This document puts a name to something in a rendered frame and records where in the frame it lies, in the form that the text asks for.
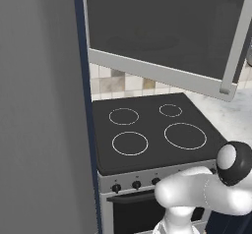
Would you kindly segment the grey microwave door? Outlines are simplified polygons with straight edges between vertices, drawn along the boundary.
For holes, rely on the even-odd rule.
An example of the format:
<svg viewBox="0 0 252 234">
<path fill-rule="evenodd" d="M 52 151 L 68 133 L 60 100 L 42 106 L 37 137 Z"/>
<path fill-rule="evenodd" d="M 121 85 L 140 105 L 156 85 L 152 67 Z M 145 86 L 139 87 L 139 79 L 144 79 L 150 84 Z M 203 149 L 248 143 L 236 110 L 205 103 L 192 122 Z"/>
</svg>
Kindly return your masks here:
<svg viewBox="0 0 252 234">
<path fill-rule="evenodd" d="M 236 93 L 252 18 L 229 94 L 221 81 L 245 0 L 84 0 L 92 63 L 214 98 Z"/>
</svg>

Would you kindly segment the navy tall side panel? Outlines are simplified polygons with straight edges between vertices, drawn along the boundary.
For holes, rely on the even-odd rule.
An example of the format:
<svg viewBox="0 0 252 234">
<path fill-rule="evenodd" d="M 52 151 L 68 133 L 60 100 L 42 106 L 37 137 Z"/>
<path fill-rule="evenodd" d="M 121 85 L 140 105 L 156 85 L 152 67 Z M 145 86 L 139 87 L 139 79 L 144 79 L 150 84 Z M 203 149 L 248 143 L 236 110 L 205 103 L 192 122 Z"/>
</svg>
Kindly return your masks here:
<svg viewBox="0 0 252 234">
<path fill-rule="evenodd" d="M 93 104 L 92 104 L 91 85 L 90 85 L 90 66 L 88 58 L 84 0 L 74 0 L 74 1 L 75 1 L 75 12 L 76 12 L 78 41 L 79 41 L 79 51 L 82 67 L 82 81 L 83 81 L 86 120 L 88 128 L 91 171 L 92 171 L 93 189 L 94 189 L 94 208 L 95 208 L 95 220 L 96 220 L 95 234 L 103 234 L 101 226 L 100 203 L 99 203 L 98 180 L 97 180 L 95 127 L 94 127 Z"/>
</svg>

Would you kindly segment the black hob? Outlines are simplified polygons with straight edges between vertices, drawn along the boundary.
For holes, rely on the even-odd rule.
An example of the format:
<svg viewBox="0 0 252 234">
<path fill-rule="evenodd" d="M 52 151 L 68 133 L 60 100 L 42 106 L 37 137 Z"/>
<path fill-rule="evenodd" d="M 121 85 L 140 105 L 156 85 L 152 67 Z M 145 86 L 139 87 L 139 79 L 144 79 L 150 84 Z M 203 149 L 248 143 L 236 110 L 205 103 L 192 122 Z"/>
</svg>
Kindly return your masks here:
<svg viewBox="0 0 252 234">
<path fill-rule="evenodd" d="M 93 115 L 102 175 L 212 160 L 226 143 L 182 92 L 98 100 Z"/>
</svg>

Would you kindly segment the silver oven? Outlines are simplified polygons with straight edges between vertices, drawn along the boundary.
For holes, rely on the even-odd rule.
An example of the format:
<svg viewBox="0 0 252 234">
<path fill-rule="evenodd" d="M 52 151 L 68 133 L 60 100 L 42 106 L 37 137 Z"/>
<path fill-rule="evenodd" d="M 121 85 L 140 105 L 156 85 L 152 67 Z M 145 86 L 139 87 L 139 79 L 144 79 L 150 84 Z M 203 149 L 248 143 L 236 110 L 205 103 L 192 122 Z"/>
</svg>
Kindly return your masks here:
<svg viewBox="0 0 252 234">
<path fill-rule="evenodd" d="M 213 174 L 217 173 L 215 162 L 213 160 L 208 160 L 113 175 L 98 174 L 102 233 L 113 234 L 111 227 L 112 205 L 106 200 L 107 198 L 154 190 L 155 185 L 152 184 L 154 178 L 159 177 L 159 179 L 163 179 L 168 175 L 196 166 L 205 166 L 209 168 Z M 142 184 L 138 190 L 132 187 L 134 181 L 140 181 Z M 118 193 L 114 193 L 111 190 L 111 187 L 115 184 L 121 186 L 121 190 Z"/>
</svg>

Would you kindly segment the black glass oven door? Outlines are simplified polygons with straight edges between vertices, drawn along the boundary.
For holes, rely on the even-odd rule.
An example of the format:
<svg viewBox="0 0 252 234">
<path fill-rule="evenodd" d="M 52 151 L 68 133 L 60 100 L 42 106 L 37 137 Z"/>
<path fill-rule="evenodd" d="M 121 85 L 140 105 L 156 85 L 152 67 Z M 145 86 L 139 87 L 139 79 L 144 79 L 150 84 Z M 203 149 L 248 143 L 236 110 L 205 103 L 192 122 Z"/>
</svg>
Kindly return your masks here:
<svg viewBox="0 0 252 234">
<path fill-rule="evenodd" d="M 156 199 L 111 205 L 113 234 L 141 234 L 153 231 L 165 214 L 165 208 Z"/>
</svg>

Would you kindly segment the navy base cupboard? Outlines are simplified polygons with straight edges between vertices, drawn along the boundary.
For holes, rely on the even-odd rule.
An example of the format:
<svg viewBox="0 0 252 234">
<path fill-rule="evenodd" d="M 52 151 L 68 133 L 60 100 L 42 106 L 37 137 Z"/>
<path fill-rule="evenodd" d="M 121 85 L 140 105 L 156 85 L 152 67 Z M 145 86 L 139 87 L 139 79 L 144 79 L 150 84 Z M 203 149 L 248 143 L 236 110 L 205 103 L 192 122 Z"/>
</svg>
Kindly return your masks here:
<svg viewBox="0 0 252 234">
<path fill-rule="evenodd" d="M 207 234 L 252 234 L 252 211 L 246 215 L 234 216 L 212 212 Z"/>
</svg>

